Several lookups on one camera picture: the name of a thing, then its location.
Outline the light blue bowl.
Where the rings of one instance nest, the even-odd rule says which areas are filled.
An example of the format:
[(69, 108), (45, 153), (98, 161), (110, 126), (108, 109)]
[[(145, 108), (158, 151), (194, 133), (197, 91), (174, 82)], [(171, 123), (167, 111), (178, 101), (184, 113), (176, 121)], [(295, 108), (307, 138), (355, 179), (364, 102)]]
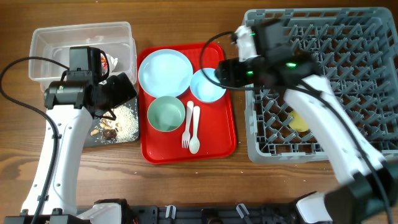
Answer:
[(226, 93), (226, 89), (210, 82), (203, 74), (204, 71), (210, 79), (219, 83), (215, 76), (214, 68), (204, 68), (193, 74), (190, 82), (190, 90), (194, 97), (204, 103), (214, 103), (221, 99)]

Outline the green bowl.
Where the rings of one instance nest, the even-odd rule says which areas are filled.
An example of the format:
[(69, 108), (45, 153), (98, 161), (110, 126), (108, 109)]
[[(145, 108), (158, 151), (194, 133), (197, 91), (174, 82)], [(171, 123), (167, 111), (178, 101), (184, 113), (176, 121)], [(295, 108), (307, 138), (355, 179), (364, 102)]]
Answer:
[(176, 97), (161, 96), (149, 105), (147, 120), (157, 131), (175, 131), (185, 120), (185, 107)]

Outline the white plastic fork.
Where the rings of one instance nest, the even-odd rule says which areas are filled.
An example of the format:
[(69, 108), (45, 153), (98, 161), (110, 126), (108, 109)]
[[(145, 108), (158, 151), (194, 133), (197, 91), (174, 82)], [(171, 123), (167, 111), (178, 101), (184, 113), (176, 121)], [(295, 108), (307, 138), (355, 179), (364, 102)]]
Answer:
[(182, 134), (182, 147), (184, 149), (188, 148), (189, 141), (190, 141), (190, 123), (191, 123), (192, 114), (193, 114), (193, 107), (194, 107), (194, 102), (188, 101), (187, 107), (186, 107), (185, 130)]

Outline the yellow cup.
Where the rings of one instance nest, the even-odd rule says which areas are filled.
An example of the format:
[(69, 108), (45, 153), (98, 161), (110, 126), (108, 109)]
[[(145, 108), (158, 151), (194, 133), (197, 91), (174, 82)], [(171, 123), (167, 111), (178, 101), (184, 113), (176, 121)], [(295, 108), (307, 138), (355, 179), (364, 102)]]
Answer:
[(289, 127), (293, 129), (296, 132), (306, 132), (309, 130), (308, 125), (306, 122), (303, 120), (303, 118), (296, 112), (296, 111), (291, 111), (288, 115), (289, 118), (292, 118), (292, 120), (289, 123)]

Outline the white plastic spoon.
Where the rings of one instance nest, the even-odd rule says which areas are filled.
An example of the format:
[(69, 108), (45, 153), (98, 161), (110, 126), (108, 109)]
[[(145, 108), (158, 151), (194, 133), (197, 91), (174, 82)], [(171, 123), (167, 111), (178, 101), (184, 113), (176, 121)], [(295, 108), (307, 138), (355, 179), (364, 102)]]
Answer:
[(200, 107), (193, 107), (193, 136), (189, 142), (189, 150), (192, 154), (196, 154), (200, 148), (200, 141), (198, 139), (198, 124), (200, 120)]

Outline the red snack wrapper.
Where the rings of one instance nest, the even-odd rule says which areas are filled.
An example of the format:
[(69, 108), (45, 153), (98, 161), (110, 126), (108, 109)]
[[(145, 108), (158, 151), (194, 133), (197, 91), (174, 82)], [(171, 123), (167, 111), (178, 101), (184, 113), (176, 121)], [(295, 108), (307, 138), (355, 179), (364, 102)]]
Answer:
[(108, 72), (108, 62), (107, 58), (104, 55), (101, 55), (101, 67), (102, 67), (102, 74), (105, 75)]

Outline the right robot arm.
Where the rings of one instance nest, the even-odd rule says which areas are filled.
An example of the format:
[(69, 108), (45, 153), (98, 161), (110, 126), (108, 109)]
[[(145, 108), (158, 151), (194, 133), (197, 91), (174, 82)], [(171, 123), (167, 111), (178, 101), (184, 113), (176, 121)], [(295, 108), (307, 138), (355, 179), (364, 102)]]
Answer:
[(360, 223), (385, 212), (392, 223), (397, 202), (397, 165), (361, 134), (306, 51), (296, 52), (284, 37), (281, 20), (239, 26), (230, 32), (238, 57), (216, 69), (217, 84), (230, 90), (277, 91), (296, 111), (326, 152), (340, 186), (296, 201), (304, 223)]

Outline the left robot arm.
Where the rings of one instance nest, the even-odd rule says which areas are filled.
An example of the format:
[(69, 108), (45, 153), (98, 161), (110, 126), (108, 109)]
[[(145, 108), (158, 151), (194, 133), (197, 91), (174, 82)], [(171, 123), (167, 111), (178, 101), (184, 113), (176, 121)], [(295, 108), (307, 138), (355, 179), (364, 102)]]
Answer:
[(44, 92), (45, 111), (1, 92), (5, 99), (47, 121), (32, 187), (20, 214), (7, 216), (5, 223), (132, 223), (125, 199), (99, 200), (83, 213), (76, 207), (78, 170), (93, 120), (102, 119), (104, 111), (109, 120), (115, 120), (114, 109), (137, 95), (125, 73), (103, 71), (101, 59), (105, 55), (95, 47), (72, 47), (61, 79)]

